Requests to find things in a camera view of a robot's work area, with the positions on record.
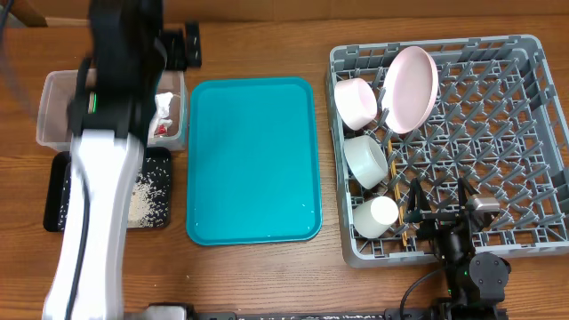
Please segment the white cup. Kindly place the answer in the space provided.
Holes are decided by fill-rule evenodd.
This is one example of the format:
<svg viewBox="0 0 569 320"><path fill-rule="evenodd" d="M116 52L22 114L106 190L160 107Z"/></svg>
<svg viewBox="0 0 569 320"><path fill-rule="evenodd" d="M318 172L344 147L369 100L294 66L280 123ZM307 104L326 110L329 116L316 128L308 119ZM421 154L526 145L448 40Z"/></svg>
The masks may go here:
<svg viewBox="0 0 569 320"><path fill-rule="evenodd" d="M360 236L377 238L398 219L397 203L387 196L378 196L353 210L353 225Z"/></svg>

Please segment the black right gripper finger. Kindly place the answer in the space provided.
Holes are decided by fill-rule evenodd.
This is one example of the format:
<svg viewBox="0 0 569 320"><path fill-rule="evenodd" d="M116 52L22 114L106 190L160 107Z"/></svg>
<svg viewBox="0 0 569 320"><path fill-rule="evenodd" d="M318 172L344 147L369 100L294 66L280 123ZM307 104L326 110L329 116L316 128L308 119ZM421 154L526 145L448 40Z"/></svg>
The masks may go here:
<svg viewBox="0 0 569 320"><path fill-rule="evenodd" d="M429 212L430 205L417 178L412 179L408 193L407 218L419 218L422 212Z"/></svg>
<svg viewBox="0 0 569 320"><path fill-rule="evenodd" d="M469 196L477 195L476 191L465 178L459 178L457 180L457 194L459 200L459 206L465 207L469 200Z"/></svg>

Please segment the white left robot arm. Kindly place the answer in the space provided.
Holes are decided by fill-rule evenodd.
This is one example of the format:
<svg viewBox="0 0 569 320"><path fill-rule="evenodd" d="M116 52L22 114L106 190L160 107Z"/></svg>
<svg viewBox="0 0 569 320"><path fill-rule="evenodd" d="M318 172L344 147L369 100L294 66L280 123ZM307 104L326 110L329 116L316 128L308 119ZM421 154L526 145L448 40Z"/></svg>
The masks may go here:
<svg viewBox="0 0 569 320"><path fill-rule="evenodd" d="M127 217L168 53L161 1L92 1L68 104L70 194L44 319L124 319Z"/></svg>

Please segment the large pink plate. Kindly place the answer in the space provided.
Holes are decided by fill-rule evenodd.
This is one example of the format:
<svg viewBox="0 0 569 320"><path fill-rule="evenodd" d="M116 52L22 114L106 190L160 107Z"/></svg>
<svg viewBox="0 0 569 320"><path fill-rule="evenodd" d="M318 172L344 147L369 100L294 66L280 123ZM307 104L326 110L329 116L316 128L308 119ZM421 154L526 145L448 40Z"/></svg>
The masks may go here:
<svg viewBox="0 0 569 320"><path fill-rule="evenodd" d="M429 117L437 98L437 66L422 48L403 49L386 74L381 108L388 111L386 125L397 134L419 128Z"/></svg>

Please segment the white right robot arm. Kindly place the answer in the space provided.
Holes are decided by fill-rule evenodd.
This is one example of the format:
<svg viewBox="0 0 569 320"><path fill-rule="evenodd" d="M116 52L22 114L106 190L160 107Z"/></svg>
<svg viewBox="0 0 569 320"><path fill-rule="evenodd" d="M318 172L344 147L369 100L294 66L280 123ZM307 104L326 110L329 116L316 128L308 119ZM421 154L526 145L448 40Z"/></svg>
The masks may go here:
<svg viewBox="0 0 569 320"><path fill-rule="evenodd" d="M505 300L510 264L489 252L477 253L473 234L488 228L500 211L494 197L480 196L460 178L457 182L459 208L434 212L418 179L409 190L405 222L417 223L416 237L430 243L440 268L413 283L400 301L400 319L506 319L507 312L497 309ZM447 298L435 298L428 308L407 309L405 303L419 284L445 275Z"/></svg>

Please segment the white napkin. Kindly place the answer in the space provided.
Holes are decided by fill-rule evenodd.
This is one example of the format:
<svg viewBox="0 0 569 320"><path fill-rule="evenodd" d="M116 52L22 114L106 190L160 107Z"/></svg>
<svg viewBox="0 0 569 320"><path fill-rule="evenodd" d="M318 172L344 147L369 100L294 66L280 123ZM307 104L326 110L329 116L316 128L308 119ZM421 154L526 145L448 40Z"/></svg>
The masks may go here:
<svg viewBox="0 0 569 320"><path fill-rule="evenodd" d="M160 124L164 124L168 128L172 125L172 119L170 118L170 104L174 94L171 92L159 93L155 96L156 103L156 113L153 116L150 127L149 127L149 137L155 137L154 131Z"/></svg>

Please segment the wooden chopstick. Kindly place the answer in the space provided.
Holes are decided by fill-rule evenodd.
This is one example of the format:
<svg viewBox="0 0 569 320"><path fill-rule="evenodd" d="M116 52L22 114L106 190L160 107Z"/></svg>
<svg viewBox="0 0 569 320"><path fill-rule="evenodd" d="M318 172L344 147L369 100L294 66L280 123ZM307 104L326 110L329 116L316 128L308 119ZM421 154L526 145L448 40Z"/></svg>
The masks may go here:
<svg viewBox="0 0 569 320"><path fill-rule="evenodd" d="M391 140L388 141L388 152L389 152L388 163L389 163L390 174L391 174L391 178L394 180L395 178L398 177L396 164L395 164L395 159L397 158L397 153L393 149ZM399 204L399 200L401 199L401 192L400 192L398 182L397 181L393 182L392 187L393 187L395 201L397 204ZM398 222L401 226L404 225L403 217L404 217L404 210L402 207L399 207L398 208Z"/></svg>
<svg viewBox="0 0 569 320"><path fill-rule="evenodd" d="M401 200L401 191L400 191L400 187L399 187L399 176L397 174L397 169L396 169L396 165L395 165L395 160L391 163L390 165L390 169L391 169L391 173L392 173L392 178L394 178L396 180L395 185L394 185L394 196L395 196L395 200L397 201L397 203ZM398 207L398 222L399 222L399 227L403 227L405 228L405 223L404 223L404 208L403 207ZM406 235L406 229L404 229L401 233L401 241L403 244L404 249L406 249L407 247L407 235Z"/></svg>

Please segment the grey bowl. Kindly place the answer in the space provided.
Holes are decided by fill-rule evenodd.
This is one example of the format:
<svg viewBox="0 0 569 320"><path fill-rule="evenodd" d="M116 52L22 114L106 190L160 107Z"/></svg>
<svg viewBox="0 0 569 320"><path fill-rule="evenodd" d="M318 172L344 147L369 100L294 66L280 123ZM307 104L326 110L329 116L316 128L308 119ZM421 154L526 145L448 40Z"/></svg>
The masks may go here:
<svg viewBox="0 0 569 320"><path fill-rule="evenodd" d="M345 140L344 155L354 177L366 189L374 188L388 176L387 159L380 145L368 135Z"/></svg>

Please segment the small pink bowl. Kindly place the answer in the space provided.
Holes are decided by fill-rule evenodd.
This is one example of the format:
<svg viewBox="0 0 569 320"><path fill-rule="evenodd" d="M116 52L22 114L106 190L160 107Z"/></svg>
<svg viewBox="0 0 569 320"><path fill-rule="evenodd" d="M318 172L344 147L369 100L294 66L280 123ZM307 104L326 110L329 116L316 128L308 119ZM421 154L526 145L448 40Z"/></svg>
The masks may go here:
<svg viewBox="0 0 569 320"><path fill-rule="evenodd" d="M377 116L373 89L362 78L339 81L333 96L343 123L351 130L360 130Z"/></svg>

